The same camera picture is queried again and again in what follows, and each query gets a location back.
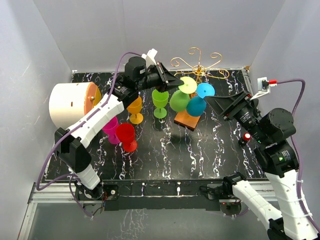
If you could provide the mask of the blue plastic wine glass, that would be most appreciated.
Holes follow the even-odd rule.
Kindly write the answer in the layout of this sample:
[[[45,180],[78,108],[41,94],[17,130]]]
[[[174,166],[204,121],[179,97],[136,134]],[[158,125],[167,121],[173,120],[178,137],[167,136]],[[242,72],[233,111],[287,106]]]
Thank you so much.
[[[205,97],[213,97],[215,95],[214,87],[209,83],[200,83],[196,89],[196,96],[192,97],[186,107],[187,113],[192,117],[199,117],[203,114],[207,107]]]

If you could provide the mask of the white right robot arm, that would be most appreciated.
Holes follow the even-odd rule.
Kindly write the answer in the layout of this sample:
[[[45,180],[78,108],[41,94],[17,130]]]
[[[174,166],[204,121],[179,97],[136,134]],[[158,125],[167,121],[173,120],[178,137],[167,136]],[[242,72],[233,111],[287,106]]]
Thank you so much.
[[[318,240],[320,229],[301,189],[298,156],[287,141],[296,133],[291,112],[274,108],[261,116],[259,101],[246,91],[204,99],[215,114],[226,121],[236,120],[256,140],[254,154],[273,188],[279,209],[254,190],[239,172],[223,178],[223,194],[247,205],[271,240]]]

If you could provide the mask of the red plastic wine glass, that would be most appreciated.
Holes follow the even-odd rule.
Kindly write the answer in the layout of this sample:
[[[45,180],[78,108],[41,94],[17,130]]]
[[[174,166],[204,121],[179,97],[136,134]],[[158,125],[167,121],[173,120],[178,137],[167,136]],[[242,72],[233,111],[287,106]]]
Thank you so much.
[[[135,128],[129,123],[122,123],[116,128],[116,136],[126,152],[134,152],[137,149]]]

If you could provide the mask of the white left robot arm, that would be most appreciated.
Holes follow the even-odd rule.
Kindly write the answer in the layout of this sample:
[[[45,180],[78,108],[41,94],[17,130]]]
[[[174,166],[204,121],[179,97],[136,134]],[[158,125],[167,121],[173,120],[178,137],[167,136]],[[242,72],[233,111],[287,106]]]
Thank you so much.
[[[93,200],[103,195],[102,181],[93,170],[87,151],[99,131],[132,104],[140,91],[156,88],[165,92],[183,84],[161,62],[147,56],[133,56],[125,64],[124,73],[114,75],[109,93],[92,110],[67,129],[56,130],[53,153],[72,170],[82,192]]]

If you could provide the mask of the green wine glass front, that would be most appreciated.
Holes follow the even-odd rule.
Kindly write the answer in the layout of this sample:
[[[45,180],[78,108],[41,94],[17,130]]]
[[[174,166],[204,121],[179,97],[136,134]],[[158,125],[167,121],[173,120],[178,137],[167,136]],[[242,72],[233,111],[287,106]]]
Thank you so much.
[[[183,81],[183,85],[178,87],[178,90],[173,93],[169,101],[169,106],[175,112],[183,112],[186,109],[190,101],[190,94],[197,89],[197,83],[193,78],[183,76],[180,80]]]

